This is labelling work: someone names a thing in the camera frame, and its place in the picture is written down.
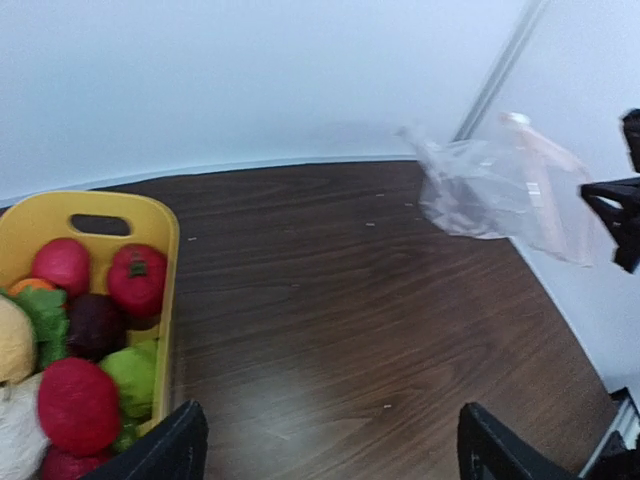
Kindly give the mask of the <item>yellow plastic basket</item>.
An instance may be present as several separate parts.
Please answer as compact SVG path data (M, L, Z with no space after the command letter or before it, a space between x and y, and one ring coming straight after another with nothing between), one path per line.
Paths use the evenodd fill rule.
M83 232L72 224L75 215L120 218L130 233L116 236ZM122 246L146 244L167 257L163 310L158 323L149 330L128 333L133 344L149 339L157 341L152 415L138 427L138 434L143 436L172 411L173 306L180 240L177 217L163 203L134 194L51 191L30 196L1 214L1 285L8 287L28 276L37 251L59 237L74 238L89 250L90 287L95 293L107 292L107 271Z

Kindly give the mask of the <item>red plush apple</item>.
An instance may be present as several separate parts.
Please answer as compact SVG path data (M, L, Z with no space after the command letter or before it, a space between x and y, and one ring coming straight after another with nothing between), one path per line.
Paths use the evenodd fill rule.
M52 445L80 457L110 447L121 430L115 383L100 367L76 357L44 370L37 414Z

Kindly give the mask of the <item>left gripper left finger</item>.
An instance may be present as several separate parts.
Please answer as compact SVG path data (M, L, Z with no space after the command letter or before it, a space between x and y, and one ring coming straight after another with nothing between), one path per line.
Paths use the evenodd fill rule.
M195 400L180 405L128 450L87 474L91 480L203 479L209 427Z

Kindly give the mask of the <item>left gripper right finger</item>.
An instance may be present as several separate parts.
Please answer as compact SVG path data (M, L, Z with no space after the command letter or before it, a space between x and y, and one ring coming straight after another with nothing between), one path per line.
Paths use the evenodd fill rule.
M579 479L544 457L479 403L467 403L457 426L461 479Z

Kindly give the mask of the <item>yellow plush burger bun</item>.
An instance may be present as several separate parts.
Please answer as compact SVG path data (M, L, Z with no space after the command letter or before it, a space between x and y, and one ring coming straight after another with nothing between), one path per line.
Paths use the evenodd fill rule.
M36 343L26 313L11 300L1 298L1 382L19 384L35 370Z

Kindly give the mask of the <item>clear zip top bag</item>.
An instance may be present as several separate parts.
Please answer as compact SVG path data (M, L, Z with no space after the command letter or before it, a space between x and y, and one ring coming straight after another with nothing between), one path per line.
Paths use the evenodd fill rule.
M501 117L498 141L433 141L420 126L400 137L424 172L419 205L451 236L509 238L560 261L591 265L595 218L580 196L591 182L573 153L520 113Z

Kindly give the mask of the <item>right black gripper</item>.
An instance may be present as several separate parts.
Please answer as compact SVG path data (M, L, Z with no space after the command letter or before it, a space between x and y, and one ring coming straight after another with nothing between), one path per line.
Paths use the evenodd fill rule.
M640 109L621 117L629 160L640 172ZM616 244L613 262L633 274L639 266L639 178L632 177L580 186L580 196L599 217Z

